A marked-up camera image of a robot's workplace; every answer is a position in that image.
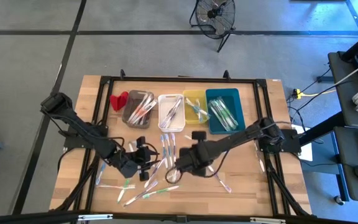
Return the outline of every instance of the black fan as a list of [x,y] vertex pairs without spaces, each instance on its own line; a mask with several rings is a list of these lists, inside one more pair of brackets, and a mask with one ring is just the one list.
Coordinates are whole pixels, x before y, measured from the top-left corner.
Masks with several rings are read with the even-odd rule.
[[[194,13],[196,13],[197,25],[191,24]],[[189,23],[192,27],[198,26],[209,38],[222,39],[218,48],[219,52],[234,30],[235,15],[234,0],[197,0]]]

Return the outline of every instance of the yellow plastic bin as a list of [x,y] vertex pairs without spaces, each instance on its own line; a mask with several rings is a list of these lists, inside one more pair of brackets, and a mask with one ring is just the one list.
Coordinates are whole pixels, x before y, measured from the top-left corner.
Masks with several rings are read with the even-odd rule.
[[[206,105],[206,95],[205,90],[185,90],[183,91],[183,96],[189,98],[189,100],[196,104],[196,99],[200,101],[200,108],[208,112],[208,107]],[[187,105],[185,100],[185,119],[186,124],[202,124],[207,121],[204,120],[203,122],[198,121],[198,116],[194,112],[193,108]]]

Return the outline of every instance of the red object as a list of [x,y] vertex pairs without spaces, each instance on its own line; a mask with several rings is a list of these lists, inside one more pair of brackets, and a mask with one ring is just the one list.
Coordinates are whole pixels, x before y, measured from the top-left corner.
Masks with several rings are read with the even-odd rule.
[[119,111],[121,108],[125,106],[128,100],[128,92],[123,91],[119,96],[110,96],[110,104],[114,111]]

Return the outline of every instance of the blue bin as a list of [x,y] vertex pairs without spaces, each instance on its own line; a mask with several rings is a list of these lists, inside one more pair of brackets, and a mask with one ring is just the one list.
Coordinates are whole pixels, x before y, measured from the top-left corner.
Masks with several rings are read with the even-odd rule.
[[238,89],[208,89],[205,93],[207,103],[220,96],[223,99],[226,107],[233,114],[234,119],[236,119],[236,121],[239,123],[236,130],[226,131],[222,124],[219,122],[216,115],[208,108],[209,114],[211,115],[209,119],[209,132],[211,134],[232,134],[246,129],[244,116],[242,115],[240,94]]

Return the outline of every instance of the concrete floor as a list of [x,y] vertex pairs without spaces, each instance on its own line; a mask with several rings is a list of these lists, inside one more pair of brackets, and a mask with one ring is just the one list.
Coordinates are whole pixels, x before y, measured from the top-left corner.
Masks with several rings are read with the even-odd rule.
[[[352,3],[358,13],[358,0]],[[80,30],[190,30],[193,4],[88,1]],[[0,0],[0,29],[71,30],[79,6],[80,0]],[[358,30],[341,1],[236,1],[236,10],[237,30]],[[0,215],[10,212],[40,123],[39,104],[53,86],[67,41],[67,35],[0,35],[0,141],[5,145],[0,149]],[[120,69],[128,75],[168,77],[221,77],[227,69],[234,78],[281,79],[289,94],[328,69],[327,53],[346,50],[357,41],[358,36],[232,36],[217,54],[219,42],[203,35],[77,36],[61,91],[75,101],[83,75],[118,75]],[[308,93],[327,87],[315,85]],[[305,124],[314,126],[339,110],[333,93],[320,96],[301,113]],[[62,145],[63,138],[50,125],[24,212],[48,210]],[[340,207],[330,201],[338,194],[329,184],[333,175],[304,177],[315,215],[358,221],[358,202]]]

